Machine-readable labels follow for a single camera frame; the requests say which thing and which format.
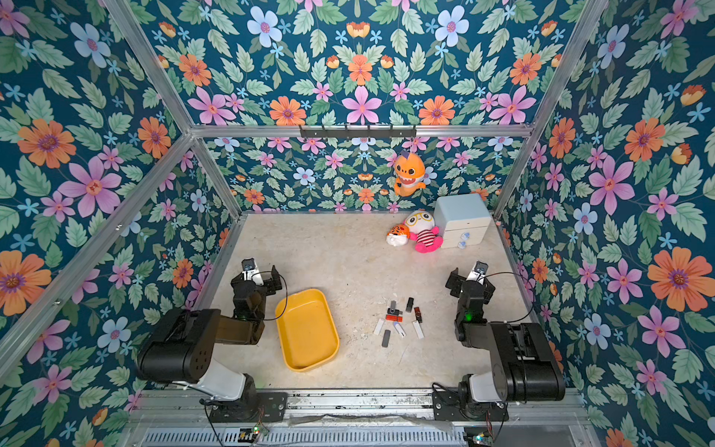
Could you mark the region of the white usb stick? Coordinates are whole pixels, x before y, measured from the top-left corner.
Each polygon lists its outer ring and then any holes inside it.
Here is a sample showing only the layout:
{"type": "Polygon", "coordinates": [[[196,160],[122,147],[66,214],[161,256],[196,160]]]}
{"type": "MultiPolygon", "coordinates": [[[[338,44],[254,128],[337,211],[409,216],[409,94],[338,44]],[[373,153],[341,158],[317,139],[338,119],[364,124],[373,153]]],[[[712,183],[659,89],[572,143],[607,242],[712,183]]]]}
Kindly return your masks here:
{"type": "Polygon", "coordinates": [[[424,331],[422,329],[421,323],[417,320],[413,322],[413,329],[415,330],[415,333],[419,339],[424,339],[424,331]]]}
{"type": "Polygon", "coordinates": [[[383,318],[380,318],[375,325],[374,334],[379,335],[381,333],[381,331],[383,330],[384,325],[385,325],[385,320],[383,318]]]}

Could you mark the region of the black swivel usb drive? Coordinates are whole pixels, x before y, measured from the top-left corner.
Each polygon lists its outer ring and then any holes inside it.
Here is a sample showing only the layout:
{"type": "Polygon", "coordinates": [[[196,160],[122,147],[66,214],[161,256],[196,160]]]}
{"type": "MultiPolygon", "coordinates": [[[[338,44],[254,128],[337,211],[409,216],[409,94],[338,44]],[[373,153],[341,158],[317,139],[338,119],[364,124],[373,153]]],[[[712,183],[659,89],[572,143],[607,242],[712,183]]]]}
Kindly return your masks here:
{"type": "Polygon", "coordinates": [[[392,301],[392,302],[390,303],[390,307],[389,307],[388,310],[387,310],[387,314],[389,314],[389,315],[391,315],[391,316],[395,316],[395,317],[398,317],[398,316],[400,316],[400,315],[402,314],[402,311],[399,310],[399,309],[397,309],[397,302],[396,302],[396,301],[392,301]]]}

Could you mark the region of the dark grey usb stick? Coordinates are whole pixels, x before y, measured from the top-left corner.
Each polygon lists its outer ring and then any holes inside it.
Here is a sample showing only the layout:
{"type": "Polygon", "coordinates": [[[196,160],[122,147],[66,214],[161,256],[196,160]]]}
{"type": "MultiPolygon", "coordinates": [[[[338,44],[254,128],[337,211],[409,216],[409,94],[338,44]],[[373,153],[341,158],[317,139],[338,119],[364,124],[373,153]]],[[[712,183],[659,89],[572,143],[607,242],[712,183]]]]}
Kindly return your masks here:
{"type": "Polygon", "coordinates": [[[382,342],[381,342],[382,348],[387,348],[389,346],[390,337],[391,337],[391,331],[385,330],[384,334],[383,334],[382,342]]]}

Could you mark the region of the dark red usb drive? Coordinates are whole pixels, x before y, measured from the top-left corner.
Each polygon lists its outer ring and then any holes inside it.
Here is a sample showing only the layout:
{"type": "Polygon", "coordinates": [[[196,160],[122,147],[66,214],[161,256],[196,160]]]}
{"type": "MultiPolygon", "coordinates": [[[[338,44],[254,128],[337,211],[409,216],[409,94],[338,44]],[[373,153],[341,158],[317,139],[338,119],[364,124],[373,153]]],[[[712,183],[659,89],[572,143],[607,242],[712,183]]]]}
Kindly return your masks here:
{"type": "Polygon", "coordinates": [[[420,308],[419,308],[419,307],[415,307],[415,308],[413,309],[413,313],[414,313],[414,316],[415,316],[416,321],[421,324],[421,323],[423,322],[423,317],[422,317],[422,313],[421,313],[420,308]]]}

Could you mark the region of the white capped usb drive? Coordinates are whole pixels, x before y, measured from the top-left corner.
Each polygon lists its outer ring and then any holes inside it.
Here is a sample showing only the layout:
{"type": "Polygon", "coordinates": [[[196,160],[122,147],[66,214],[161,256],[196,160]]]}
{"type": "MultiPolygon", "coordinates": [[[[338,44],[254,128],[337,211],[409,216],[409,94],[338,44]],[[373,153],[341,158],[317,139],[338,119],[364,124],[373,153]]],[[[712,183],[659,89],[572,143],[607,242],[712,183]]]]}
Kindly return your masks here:
{"type": "Polygon", "coordinates": [[[400,337],[402,337],[402,338],[406,337],[405,330],[399,322],[394,322],[393,326],[400,337]]]}

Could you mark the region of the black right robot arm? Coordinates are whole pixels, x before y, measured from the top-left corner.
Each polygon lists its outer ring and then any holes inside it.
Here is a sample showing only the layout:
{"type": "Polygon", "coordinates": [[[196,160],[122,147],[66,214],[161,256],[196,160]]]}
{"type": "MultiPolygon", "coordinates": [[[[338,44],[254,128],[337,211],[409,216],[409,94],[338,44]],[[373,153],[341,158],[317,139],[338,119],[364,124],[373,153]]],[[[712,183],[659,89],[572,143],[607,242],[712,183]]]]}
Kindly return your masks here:
{"type": "Polygon", "coordinates": [[[457,299],[454,332],[465,348],[485,350],[491,370],[467,374],[457,388],[462,407],[508,402],[558,402],[566,394],[559,362],[543,328],[520,320],[489,321],[484,307],[495,296],[486,265],[464,277],[452,270],[445,288],[457,299]]]}

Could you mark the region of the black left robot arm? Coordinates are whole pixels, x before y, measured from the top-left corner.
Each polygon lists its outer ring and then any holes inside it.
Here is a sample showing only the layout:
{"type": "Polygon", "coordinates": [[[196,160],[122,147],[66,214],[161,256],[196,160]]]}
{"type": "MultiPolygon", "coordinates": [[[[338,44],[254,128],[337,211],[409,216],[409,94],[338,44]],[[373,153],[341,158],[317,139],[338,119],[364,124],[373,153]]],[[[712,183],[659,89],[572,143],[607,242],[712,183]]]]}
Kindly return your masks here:
{"type": "Polygon", "coordinates": [[[277,268],[272,268],[243,270],[231,280],[231,287],[234,313],[230,317],[216,308],[177,308],[166,313],[137,356],[139,378],[195,389],[211,402],[254,402],[254,379],[214,359],[214,349],[217,345],[257,345],[270,321],[267,298],[287,285],[277,268]]]}

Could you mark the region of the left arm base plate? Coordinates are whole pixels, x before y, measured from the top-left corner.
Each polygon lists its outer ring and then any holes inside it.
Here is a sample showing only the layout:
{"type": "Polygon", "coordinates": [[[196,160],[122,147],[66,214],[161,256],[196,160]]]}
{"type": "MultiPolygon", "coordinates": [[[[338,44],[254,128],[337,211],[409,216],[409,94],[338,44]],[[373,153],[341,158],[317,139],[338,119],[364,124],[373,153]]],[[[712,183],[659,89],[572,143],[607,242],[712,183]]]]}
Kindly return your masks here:
{"type": "Polygon", "coordinates": [[[281,422],[287,400],[285,392],[251,392],[234,402],[212,403],[209,420],[213,424],[281,422]]]}

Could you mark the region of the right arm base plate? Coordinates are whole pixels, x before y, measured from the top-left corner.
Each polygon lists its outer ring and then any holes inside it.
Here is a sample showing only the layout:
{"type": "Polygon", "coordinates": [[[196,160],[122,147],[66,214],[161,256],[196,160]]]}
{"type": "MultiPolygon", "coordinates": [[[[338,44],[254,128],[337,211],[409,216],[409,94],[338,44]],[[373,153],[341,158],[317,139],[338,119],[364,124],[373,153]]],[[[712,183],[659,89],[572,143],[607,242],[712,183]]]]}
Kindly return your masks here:
{"type": "Polygon", "coordinates": [[[444,422],[506,422],[508,408],[501,402],[476,402],[467,386],[456,389],[440,383],[431,384],[433,415],[444,422]]]}

